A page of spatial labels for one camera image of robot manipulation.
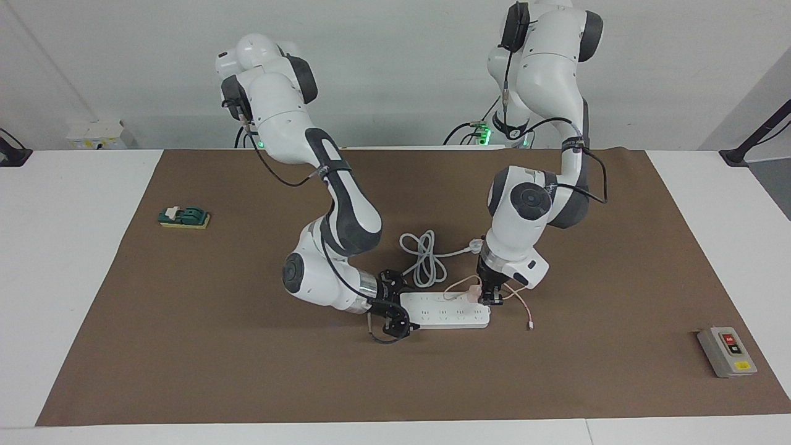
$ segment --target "table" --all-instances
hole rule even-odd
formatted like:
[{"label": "table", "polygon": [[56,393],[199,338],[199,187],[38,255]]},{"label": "table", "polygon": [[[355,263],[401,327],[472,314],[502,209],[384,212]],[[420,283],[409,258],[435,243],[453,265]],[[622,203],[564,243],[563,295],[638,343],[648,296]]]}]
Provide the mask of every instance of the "table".
[{"label": "table", "polygon": [[[40,151],[22,169],[0,169],[0,443],[598,445],[786,443],[791,436],[791,415],[32,428],[160,156],[160,150]],[[727,167],[716,152],[649,157],[791,394],[791,348],[784,342],[791,222],[748,170]]]}]

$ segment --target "black mount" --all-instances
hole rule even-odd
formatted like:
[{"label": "black mount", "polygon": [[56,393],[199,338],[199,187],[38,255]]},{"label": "black mount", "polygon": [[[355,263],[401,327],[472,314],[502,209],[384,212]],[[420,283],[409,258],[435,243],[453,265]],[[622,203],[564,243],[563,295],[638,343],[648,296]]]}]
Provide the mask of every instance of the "black mount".
[{"label": "black mount", "polygon": [[502,295],[500,288],[509,280],[507,275],[494,271],[483,262],[483,258],[478,258],[478,276],[481,279],[481,297],[478,302],[484,306],[502,306]]},{"label": "black mount", "polygon": [[394,305],[401,306],[401,294],[411,289],[412,287],[404,281],[401,272],[386,269],[379,273],[377,297],[369,300],[371,308],[368,311],[384,318],[383,333],[391,337],[404,338],[408,337],[412,331],[420,329],[420,325],[409,321],[409,314],[406,310],[402,312],[394,307]]},{"label": "black mount", "polygon": [[749,138],[745,139],[737,148],[733,150],[720,150],[720,156],[722,156],[725,163],[731,167],[748,167],[749,165],[744,161],[744,156],[747,155],[747,152],[760,143],[761,139],[769,134],[773,128],[777,127],[777,125],[789,114],[791,114],[791,100],[784,103],[780,109],[774,112],[772,117],[766,120],[758,130],[755,130],[755,132],[753,132]]},{"label": "black mount", "polygon": [[0,167],[22,167],[33,154],[33,150],[13,148],[5,139],[0,138],[0,153],[6,157],[0,161]]}]

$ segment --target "brown mat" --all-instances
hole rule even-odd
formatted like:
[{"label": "brown mat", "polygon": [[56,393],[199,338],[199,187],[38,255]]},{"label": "brown mat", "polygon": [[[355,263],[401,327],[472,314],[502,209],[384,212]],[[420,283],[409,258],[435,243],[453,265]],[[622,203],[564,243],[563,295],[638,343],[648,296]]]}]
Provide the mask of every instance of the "brown mat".
[{"label": "brown mat", "polygon": [[[509,164],[558,169],[557,151],[347,152],[384,219],[379,249],[353,263],[405,268],[398,236],[435,229],[437,251],[490,226],[486,194]],[[607,206],[547,228],[551,268],[524,308],[484,330],[417,331],[374,344],[365,317],[289,296],[282,262],[327,209],[319,181],[279,186],[250,151],[166,151],[64,363],[38,425],[789,413],[791,402],[649,159],[601,152]],[[306,166],[277,165],[289,178]],[[599,192],[596,167],[590,174]],[[157,225],[172,205],[212,213],[208,230]],[[448,283],[475,257],[446,261]],[[694,334],[732,325],[759,369],[714,377]]]}]

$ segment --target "cable connector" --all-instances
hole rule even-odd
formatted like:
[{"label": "cable connector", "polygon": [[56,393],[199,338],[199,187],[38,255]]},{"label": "cable connector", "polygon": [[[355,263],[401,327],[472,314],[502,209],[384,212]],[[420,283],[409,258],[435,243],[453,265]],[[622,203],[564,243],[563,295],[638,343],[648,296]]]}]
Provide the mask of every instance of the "cable connector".
[{"label": "cable connector", "polygon": [[470,247],[470,253],[474,253],[475,255],[478,255],[479,253],[481,253],[481,249],[483,249],[483,240],[480,238],[476,238],[470,241],[469,247]]}]

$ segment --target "power strip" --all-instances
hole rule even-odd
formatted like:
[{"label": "power strip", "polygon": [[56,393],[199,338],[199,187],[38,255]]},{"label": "power strip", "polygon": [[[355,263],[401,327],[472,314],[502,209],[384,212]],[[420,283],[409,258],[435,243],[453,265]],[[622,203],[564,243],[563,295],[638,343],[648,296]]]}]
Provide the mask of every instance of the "power strip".
[{"label": "power strip", "polygon": [[420,329],[482,329],[489,325],[490,310],[471,302],[464,292],[407,292],[401,306]]}]

